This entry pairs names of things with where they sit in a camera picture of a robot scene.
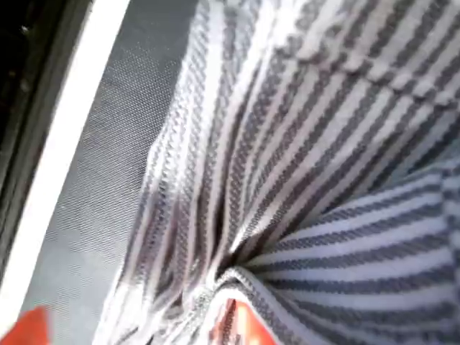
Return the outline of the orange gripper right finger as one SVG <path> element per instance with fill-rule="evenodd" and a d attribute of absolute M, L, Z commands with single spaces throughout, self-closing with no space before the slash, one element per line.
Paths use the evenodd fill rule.
<path fill-rule="evenodd" d="M 211 330 L 212 344 L 276 344 L 252 309 L 240 300 L 231 299 L 219 312 Z"/>

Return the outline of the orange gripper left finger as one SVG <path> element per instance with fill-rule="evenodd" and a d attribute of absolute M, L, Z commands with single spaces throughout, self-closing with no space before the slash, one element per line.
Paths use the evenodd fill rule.
<path fill-rule="evenodd" d="M 7 345 L 48 345 L 50 335 L 46 307 L 27 311 L 7 333 Z"/>

